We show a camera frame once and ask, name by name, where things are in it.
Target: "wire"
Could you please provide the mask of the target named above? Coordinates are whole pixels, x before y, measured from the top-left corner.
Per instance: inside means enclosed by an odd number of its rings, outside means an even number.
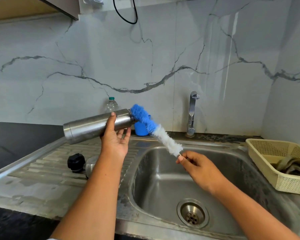
[[[134,0],[132,0],[132,1],[133,1],[134,12],[136,14],[136,21],[135,22],[130,22],[130,21],[126,20],[123,16],[121,16],[121,14],[117,10],[115,0],[113,0],[113,6],[114,6],[115,11],[117,12],[117,14],[120,16],[120,18],[122,18],[124,21],[126,21],[129,24],[136,24],[138,22],[138,13],[137,13],[137,9],[136,9],[136,4],[134,3]]]

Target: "blue cup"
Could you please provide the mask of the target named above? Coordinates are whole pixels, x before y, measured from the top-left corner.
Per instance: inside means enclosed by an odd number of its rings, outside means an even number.
[[[134,130],[137,136],[147,136],[149,134],[144,123],[141,123],[140,121],[134,124]]]

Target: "cabinet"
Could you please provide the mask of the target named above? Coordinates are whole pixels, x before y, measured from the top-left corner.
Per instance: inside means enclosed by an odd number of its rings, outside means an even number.
[[[79,0],[0,0],[0,20],[55,12],[78,20]]]

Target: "drain strainer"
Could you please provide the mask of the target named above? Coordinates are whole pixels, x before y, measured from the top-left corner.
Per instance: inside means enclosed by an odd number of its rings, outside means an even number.
[[[176,210],[180,220],[187,226],[202,228],[209,222],[207,209],[197,200],[183,199]]]

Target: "plastic basket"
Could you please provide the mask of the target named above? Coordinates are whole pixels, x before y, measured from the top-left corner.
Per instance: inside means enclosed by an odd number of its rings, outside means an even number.
[[[300,176],[281,173],[271,165],[287,156],[300,158],[300,145],[263,139],[247,139],[246,142],[249,156],[276,190],[300,194]]]

